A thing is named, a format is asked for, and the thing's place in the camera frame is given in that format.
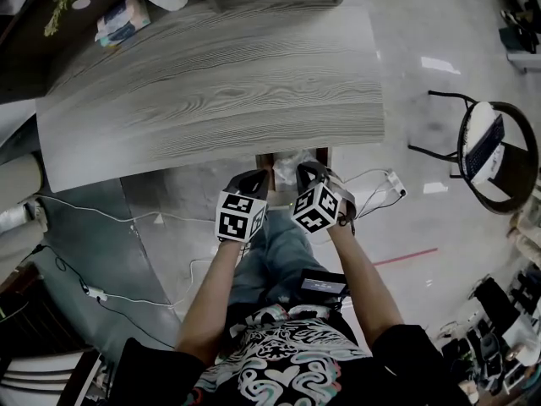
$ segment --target wrist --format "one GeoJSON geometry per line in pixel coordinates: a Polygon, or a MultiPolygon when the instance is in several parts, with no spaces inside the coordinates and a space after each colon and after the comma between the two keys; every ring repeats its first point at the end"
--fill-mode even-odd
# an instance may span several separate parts
{"type": "Polygon", "coordinates": [[[329,234],[333,233],[349,233],[354,234],[352,231],[352,224],[347,220],[347,204],[342,200],[338,210],[338,219],[334,226],[328,228],[329,234]]]}
{"type": "Polygon", "coordinates": [[[345,226],[341,226],[337,223],[334,226],[329,227],[327,230],[331,238],[333,238],[333,236],[353,236],[352,228],[349,223],[345,226]]]}
{"type": "Polygon", "coordinates": [[[240,253],[240,250],[243,248],[243,243],[238,242],[236,240],[223,240],[220,242],[220,245],[218,246],[218,250],[225,250],[225,251],[237,251],[240,253]]]}

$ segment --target shirt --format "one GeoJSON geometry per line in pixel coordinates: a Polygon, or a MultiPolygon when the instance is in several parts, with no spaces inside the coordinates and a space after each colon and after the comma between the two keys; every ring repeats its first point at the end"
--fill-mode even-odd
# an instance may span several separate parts
{"type": "Polygon", "coordinates": [[[111,404],[470,404],[420,326],[390,328],[370,356],[339,313],[293,313],[273,305],[234,326],[232,352],[210,368],[130,338],[111,404]]]}

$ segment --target black metal chair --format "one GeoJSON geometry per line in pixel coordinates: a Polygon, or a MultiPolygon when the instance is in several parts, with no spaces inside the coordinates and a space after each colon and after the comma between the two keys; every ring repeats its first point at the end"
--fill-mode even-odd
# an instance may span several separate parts
{"type": "Polygon", "coordinates": [[[495,112],[509,116],[518,125],[526,144],[526,150],[524,150],[520,147],[505,143],[504,141],[500,143],[505,147],[500,168],[496,175],[493,178],[489,178],[488,181],[503,191],[509,199],[495,201],[481,194],[477,190],[472,179],[467,175],[466,162],[463,155],[463,147],[467,140],[467,126],[472,116],[473,109],[479,104],[479,101],[475,101],[471,97],[459,93],[429,91],[429,95],[459,98],[462,99],[466,105],[467,111],[462,120],[458,134],[456,151],[449,155],[441,155],[414,145],[408,145],[408,149],[424,153],[425,155],[441,161],[456,163],[460,175],[451,176],[451,178],[464,179],[481,204],[489,211],[503,215],[520,210],[533,191],[538,176],[539,163],[538,145],[532,127],[527,121],[526,116],[524,116],[518,108],[506,102],[489,103],[495,112]]]}

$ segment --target white cable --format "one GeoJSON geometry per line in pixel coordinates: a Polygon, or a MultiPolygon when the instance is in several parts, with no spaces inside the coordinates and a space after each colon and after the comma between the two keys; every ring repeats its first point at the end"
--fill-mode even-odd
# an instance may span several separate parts
{"type": "Polygon", "coordinates": [[[99,213],[100,215],[103,215],[104,217],[107,217],[107,218],[111,218],[113,221],[116,221],[116,222],[130,222],[130,221],[139,220],[141,218],[149,217],[150,215],[163,215],[164,217],[176,218],[180,221],[196,221],[196,222],[214,223],[214,220],[200,220],[198,218],[184,218],[184,217],[179,217],[178,215],[173,215],[172,213],[166,213],[166,212],[160,212],[160,211],[148,212],[148,213],[145,213],[143,215],[139,215],[133,218],[118,218],[118,217],[114,217],[113,215],[109,215],[108,213],[105,213],[104,211],[100,211],[99,209],[95,209],[94,207],[82,207],[82,206],[72,205],[71,203],[68,203],[67,201],[57,199],[56,197],[51,197],[50,195],[36,194],[36,196],[41,197],[42,199],[57,201],[58,203],[62,203],[63,205],[73,207],[74,209],[77,209],[78,211],[90,211],[90,212],[99,213]]]}
{"type": "Polygon", "coordinates": [[[105,295],[108,298],[125,299],[125,300],[127,300],[129,302],[135,302],[136,304],[141,303],[141,304],[157,305],[158,307],[167,307],[167,308],[171,308],[171,309],[175,308],[177,305],[184,302],[184,300],[188,297],[188,293],[189,293],[190,289],[192,288],[192,286],[194,286],[194,269],[193,269],[194,263],[202,263],[202,262],[211,263],[212,261],[208,261],[208,260],[204,260],[204,259],[198,259],[198,260],[194,260],[194,261],[189,262],[189,276],[190,276],[189,281],[190,281],[190,284],[189,284],[188,290],[186,290],[186,293],[184,294],[183,298],[180,299],[179,301],[175,302],[174,304],[163,304],[161,302],[147,301],[146,299],[130,299],[130,298],[126,298],[125,296],[121,296],[119,294],[105,294],[105,295]]]}
{"type": "MultiPolygon", "coordinates": [[[[357,214],[357,216],[355,217],[355,219],[358,219],[361,215],[363,215],[363,211],[364,211],[364,208],[368,205],[368,203],[372,200],[372,198],[378,193],[378,189],[380,189],[383,185],[385,185],[387,182],[389,182],[387,179],[384,180],[381,184],[379,184],[376,189],[374,190],[374,192],[370,195],[370,197],[368,199],[366,199],[366,201],[364,202],[364,205],[363,207],[361,208],[361,210],[359,211],[359,213],[357,214]]],[[[382,201],[382,204],[383,202],[385,202],[387,200],[387,197],[385,197],[382,201]]]]}
{"type": "Polygon", "coordinates": [[[352,180],[355,180],[356,178],[360,178],[361,176],[364,176],[366,173],[372,173],[372,172],[382,172],[382,173],[385,173],[385,176],[389,176],[389,172],[385,170],[384,168],[370,168],[370,170],[366,170],[365,172],[362,172],[361,174],[358,174],[357,176],[353,178],[344,180],[344,184],[347,184],[348,182],[351,182],[352,180]]]}
{"type": "MultiPolygon", "coordinates": [[[[366,203],[364,204],[363,206],[363,209],[359,212],[359,214],[355,217],[356,220],[358,220],[359,218],[362,218],[362,217],[366,217],[368,214],[372,213],[373,211],[377,211],[378,209],[380,209],[381,207],[389,207],[389,206],[392,206],[394,205],[395,203],[397,203],[399,200],[403,199],[403,195],[401,195],[397,201],[395,201],[394,203],[391,203],[389,204],[388,206],[383,206],[383,204],[387,201],[387,197],[385,197],[381,203],[375,207],[374,209],[371,209],[370,211],[366,212],[365,214],[362,215],[362,212],[364,211],[364,207],[368,204],[369,200],[376,194],[378,193],[381,193],[381,192],[385,192],[385,191],[378,191],[377,188],[376,188],[376,191],[374,193],[372,193],[372,195],[369,197],[368,200],[366,200],[366,203]]],[[[327,239],[327,240],[324,240],[323,242],[310,242],[311,245],[313,246],[320,246],[320,245],[324,245],[324,244],[328,244],[330,241],[332,241],[332,239],[327,239]]]]}

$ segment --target red line on floor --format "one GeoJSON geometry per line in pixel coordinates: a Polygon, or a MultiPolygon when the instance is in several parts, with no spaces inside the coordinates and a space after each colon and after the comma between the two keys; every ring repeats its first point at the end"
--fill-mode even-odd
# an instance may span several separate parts
{"type": "Polygon", "coordinates": [[[438,250],[437,248],[431,248],[430,250],[419,251],[418,253],[401,255],[400,257],[396,257],[394,259],[389,259],[388,261],[378,261],[377,263],[374,263],[374,266],[386,265],[388,263],[394,263],[395,261],[404,261],[406,259],[412,259],[413,257],[417,257],[418,255],[425,255],[425,254],[429,254],[429,253],[434,253],[437,250],[438,250]]]}

